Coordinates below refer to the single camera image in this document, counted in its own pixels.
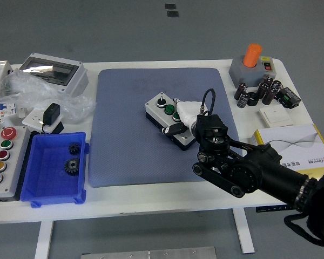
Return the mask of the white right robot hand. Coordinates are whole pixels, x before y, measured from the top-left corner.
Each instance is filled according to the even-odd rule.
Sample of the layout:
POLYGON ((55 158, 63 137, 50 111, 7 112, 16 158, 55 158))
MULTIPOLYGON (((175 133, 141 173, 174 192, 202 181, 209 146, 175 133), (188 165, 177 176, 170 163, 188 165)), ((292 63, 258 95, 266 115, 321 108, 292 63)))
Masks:
POLYGON ((166 136, 172 136, 184 133, 188 128, 191 134, 195 135, 197 116, 208 110, 206 105, 199 101, 180 101, 179 99, 174 101, 181 122, 162 128, 161 132, 166 136))

